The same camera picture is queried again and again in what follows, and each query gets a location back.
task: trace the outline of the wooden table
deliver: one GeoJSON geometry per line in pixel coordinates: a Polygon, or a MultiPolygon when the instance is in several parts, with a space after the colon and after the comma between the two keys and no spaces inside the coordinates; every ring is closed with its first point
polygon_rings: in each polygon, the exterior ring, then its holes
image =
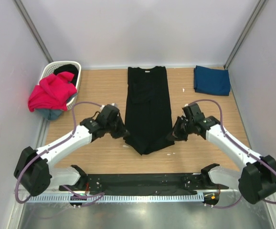
{"type": "MultiPolygon", "coordinates": [[[[232,93],[230,96],[195,93],[192,68],[167,69],[167,72],[173,124],[177,116],[182,115],[181,108],[186,103],[211,98],[218,101],[222,106],[224,126],[248,146],[232,93]]],[[[77,102],[117,103],[124,120],[127,99],[127,70],[83,71],[81,77],[77,102]]],[[[219,111],[215,104],[201,102],[199,105],[205,116],[213,115],[219,119],[219,111]]],[[[77,122],[91,117],[96,110],[98,107],[90,104],[77,106],[75,108],[77,122]]],[[[72,129],[71,112],[64,112],[58,120],[50,123],[47,144],[67,134],[72,129]]],[[[212,163],[237,169],[229,157],[216,146],[196,135],[190,135],[187,142],[175,142],[173,146],[143,156],[131,147],[124,147],[124,144],[123,139],[112,139],[110,135],[106,135],[77,149],[58,163],[57,167],[78,165],[86,173],[94,174],[200,172],[201,168],[212,163]]]]}

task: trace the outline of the metal surface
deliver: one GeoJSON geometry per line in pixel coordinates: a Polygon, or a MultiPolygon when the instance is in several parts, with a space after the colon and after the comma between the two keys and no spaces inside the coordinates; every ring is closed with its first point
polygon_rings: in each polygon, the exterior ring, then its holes
{"type": "Polygon", "coordinates": [[[44,146],[46,143],[46,137],[49,129],[50,122],[45,118],[42,119],[41,127],[37,136],[35,148],[44,146]]]}
{"type": "Polygon", "coordinates": [[[44,56],[46,57],[48,62],[53,62],[53,59],[52,59],[48,49],[46,48],[45,44],[43,43],[42,38],[40,37],[33,21],[31,20],[26,8],[24,7],[22,1],[21,0],[13,0],[13,2],[16,5],[19,13],[23,17],[24,21],[26,22],[27,26],[29,27],[33,37],[35,38],[36,42],[38,43],[38,45],[39,45],[40,49],[42,50],[44,56]]]}
{"type": "Polygon", "coordinates": [[[264,8],[264,6],[266,5],[267,2],[268,2],[268,0],[259,0],[259,2],[257,3],[255,9],[253,10],[251,16],[248,19],[246,25],[244,26],[244,29],[241,32],[241,35],[238,38],[232,52],[230,53],[230,55],[226,61],[226,64],[224,65],[225,69],[229,68],[231,62],[233,61],[234,57],[238,53],[238,50],[240,49],[243,41],[247,37],[249,31],[251,30],[253,24],[255,23],[256,19],[258,18],[259,14],[261,13],[262,9],[264,8]]]}
{"type": "MultiPolygon", "coordinates": [[[[233,192],[223,192],[220,196],[221,206],[232,204],[239,198],[239,194],[233,192]]],[[[242,200],[234,208],[224,210],[205,207],[202,203],[184,202],[96,204],[81,209],[73,209],[69,204],[29,203],[24,206],[18,228],[273,229],[274,227],[264,202],[250,205],[242,200]]]]}
{"type": "MultiPolygon", "coordinates": [[[[77,200],[71,200],[73,195],[69,193],[61,194],[41,194],[36,197],[32,197],[29,203],[75,203],[77,200]]],[[[89,198],[82,201],[83,203],[90,203],[96,200],[98,197],[89,198]]],[[[201,202],[204,201],[203,193],[191,196],[146,196],[146,197],[134,197],[134,196],[103,196],[98,203],[153,203],[153,202],[201,202]]]]}

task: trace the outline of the red sweater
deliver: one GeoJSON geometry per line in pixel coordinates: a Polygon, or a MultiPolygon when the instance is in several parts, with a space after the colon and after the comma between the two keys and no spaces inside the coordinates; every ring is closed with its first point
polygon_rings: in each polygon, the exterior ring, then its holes
{"type": "Polygon", "coordinates": [[[29,97],[29,110],[33,112],[36,108],[47,108],[66,111],[67,99],[76,93],[75,86],[69,83],[73,76],[72,73],[62,72],[48,75],[40,80],[29,97]]]}

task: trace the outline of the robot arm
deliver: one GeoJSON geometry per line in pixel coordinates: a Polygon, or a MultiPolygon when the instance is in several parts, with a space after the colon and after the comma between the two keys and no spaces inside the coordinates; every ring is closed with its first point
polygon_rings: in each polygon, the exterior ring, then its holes
{"type": "Polygon", "coordinates": [[[172,132],[167,136],[171,141],[187,141],[189,134],[200,135],[205,140],[218,146],[239,167],[241,173],[212,166],[208,176],[215,184],[223,184],[238,189],[242,196],[251,204],[272,195],[276,192],[276,176],[253,158],[259,158],[276,171],[276,161],[271,156],[261,156],[249,149],[224,128],[220,121],[210,116],[205,118],[197,104],[183,108],[185,116],[178,117],[172,132]]]}
{"type": "Polygon", "coordinates": [[[54,166],[76,149],[103,137],[105,133],[110,133],[113,138],[129,135],[119,109],[110,104],[103,107],[96,119],[84,119],[75,128],[75,132],[71,131],[35,150],[31,147],[25,148],[17,163],[14,176],[18,178],[23,168],[34,157],[47,151],[48,153],[42,154],[23,174],[21,184],[27,191],[32,196],[37,196],[48,187],[60,185],[68,185],[72,190],[82,189],[86,185],[87,174],[80,167],[72,165],[69,168],[54,168],[54,166]]]}

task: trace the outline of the white basket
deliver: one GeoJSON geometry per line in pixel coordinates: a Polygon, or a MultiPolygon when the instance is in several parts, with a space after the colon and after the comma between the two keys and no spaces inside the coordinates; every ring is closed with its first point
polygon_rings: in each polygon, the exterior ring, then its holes
{"type": "MultiPolygon", "coordinates": [[[[79,74],[77,76],[77,81],[76,81],[75,87],[76,87],[77,92],[79,92],[82,67],[78,62],[75,62],[75,61],[55,61],[55,62],[52,62],[44,68],[44,70],[42,72],[42,76],[41,76],[40,79],[43,79],[43,78],[47,77],[48,75],[52,74],[55,69],[65,65],[65,64],[73,64],[78,69],[79,74]]],[[[73,105],[76,102],[76,98],[77,98],[77,96],[73,97],[69,102],[67,102],[67,110],[72,109],[73,105]]]]}

